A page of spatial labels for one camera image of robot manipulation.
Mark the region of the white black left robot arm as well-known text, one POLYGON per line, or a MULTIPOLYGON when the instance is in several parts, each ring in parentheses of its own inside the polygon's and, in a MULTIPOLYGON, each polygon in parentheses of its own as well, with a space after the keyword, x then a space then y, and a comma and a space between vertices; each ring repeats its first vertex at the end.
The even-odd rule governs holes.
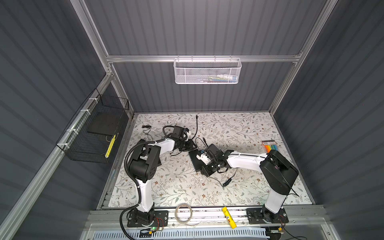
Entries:
POLYGON ((136 209, 149 213, 154 207, 152 183, 157 167, 161 165, 160 156, 176 149, 182 152, 197 148, 193 140, 174 140, 163 138, 158 141, 140 140, 126 154, 124 170, 137 187, 138 203, 136 209))

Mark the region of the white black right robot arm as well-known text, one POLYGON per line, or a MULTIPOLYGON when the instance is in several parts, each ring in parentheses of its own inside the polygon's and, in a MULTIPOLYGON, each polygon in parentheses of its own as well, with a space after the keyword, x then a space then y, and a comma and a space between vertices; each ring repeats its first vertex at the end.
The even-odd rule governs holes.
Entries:
POLYGON ((233 150, 218 150, 214 153, 198 151, 196 158, 202 162, 201 173, 207 177, 221 168, 262 173, 271 188, 264 209, 273 215, 277 215, 283 208, 299 176, 298 169, 277 150, 266 154, 244 154, 233 150))

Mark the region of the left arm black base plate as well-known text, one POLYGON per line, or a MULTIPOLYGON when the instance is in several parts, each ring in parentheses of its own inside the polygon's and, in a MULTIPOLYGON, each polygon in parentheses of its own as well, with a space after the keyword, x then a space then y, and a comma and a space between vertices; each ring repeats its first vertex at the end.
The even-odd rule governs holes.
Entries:
POLYGON ((168 225, 169 211, 150 210, 144 213, 133 210, 128 213, 128 228, 138 227, 166 227, 168 225))

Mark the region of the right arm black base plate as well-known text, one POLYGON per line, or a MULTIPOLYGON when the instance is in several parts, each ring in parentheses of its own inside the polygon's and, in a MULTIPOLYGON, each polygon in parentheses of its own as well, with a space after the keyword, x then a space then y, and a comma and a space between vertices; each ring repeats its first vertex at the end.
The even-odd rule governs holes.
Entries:
POLYGON ((289 218, 284 208, 273 213, 266 207, 246 209, 247 218, 250 224, 287 224, 289 218))

